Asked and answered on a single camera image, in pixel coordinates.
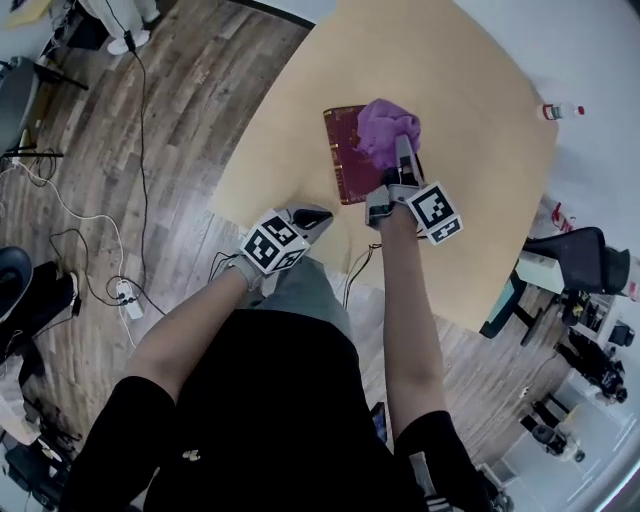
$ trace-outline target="equipment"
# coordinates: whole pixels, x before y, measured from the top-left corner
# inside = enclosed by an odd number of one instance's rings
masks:
[[[331,212],[319,206],[292,203],[269,210],[245,236],[241,254],[229,266],[237,267],[250,289],[256,289],[263,275],[293,267],[332,222]]]
[[[396,138],[396,167],[387,169],[382,185],[367,196],[367,226],[378,229],[396,203],[409,207],[433,245],[462,231],[462,219],[440,183],[425,187],[422,167],[407,135]]]

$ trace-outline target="shoe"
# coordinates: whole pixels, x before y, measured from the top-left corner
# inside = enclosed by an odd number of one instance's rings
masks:
[[[139,48],[143,44],[148,43],[149,39],[151,39],[151,33],[148,30],[141,30],[134,36],[133,42],[136,43],[136,48]],[[129,51],[129,48],[127,48],[127,43],[122,37],[111,41],[107,46],[107,51],[111,55],[124,55]]]

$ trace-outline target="purple cloth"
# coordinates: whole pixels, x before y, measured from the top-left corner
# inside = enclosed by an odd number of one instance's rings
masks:
[[[420,119],[387,100],[375,100],[358,115],[358,151],[369,155],[378,169],[396,165],[396,137],[409,136],[413,151],[420,149]]]

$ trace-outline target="hand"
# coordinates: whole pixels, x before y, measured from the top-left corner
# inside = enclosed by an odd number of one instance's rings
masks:
[[[393,212],[380,221],[380,234],[385,238],[408,238],[417,240],[418,221],[408,206],[396,203]]]

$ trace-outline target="book spine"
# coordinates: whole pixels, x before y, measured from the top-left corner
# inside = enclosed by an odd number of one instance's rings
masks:
[[[333,172],[336,175],[336,182],[338,183],[338,193],[340,194],[340,203],[349,204],[347,198],[347,187],[344,182],[344,173],[342,168],[342,162],[340,160],[340,152],[338,151],[338,140],[335,136],[333,129],[333,123],[335,121],[335,115],[331,110],[324,112],[324,123],[327,126],[327,135],[329,136],[329,149],[331,150],[331,160],[333,161]]]

